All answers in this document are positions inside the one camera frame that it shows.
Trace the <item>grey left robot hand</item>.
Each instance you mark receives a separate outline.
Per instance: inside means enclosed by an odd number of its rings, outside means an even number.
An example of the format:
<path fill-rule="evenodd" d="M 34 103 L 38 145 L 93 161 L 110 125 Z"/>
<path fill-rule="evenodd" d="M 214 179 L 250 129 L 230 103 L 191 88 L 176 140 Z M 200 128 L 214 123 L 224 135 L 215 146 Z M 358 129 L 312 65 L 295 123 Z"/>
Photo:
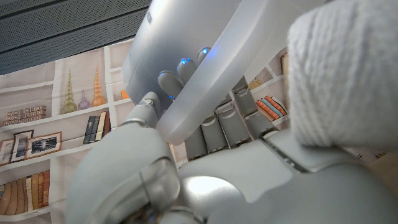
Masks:
<path fill-rule="evenodd" d="M 396 223 L 397 199 L 336 147 L 300 146 L 289 131 L 255 126 L 257 139 L 177 168 L 156 130 L 170 100 L 154 74 L 207 46 L 132 45 L 122 80 L 135 106 L 81 161 L 66 223 Z"/>

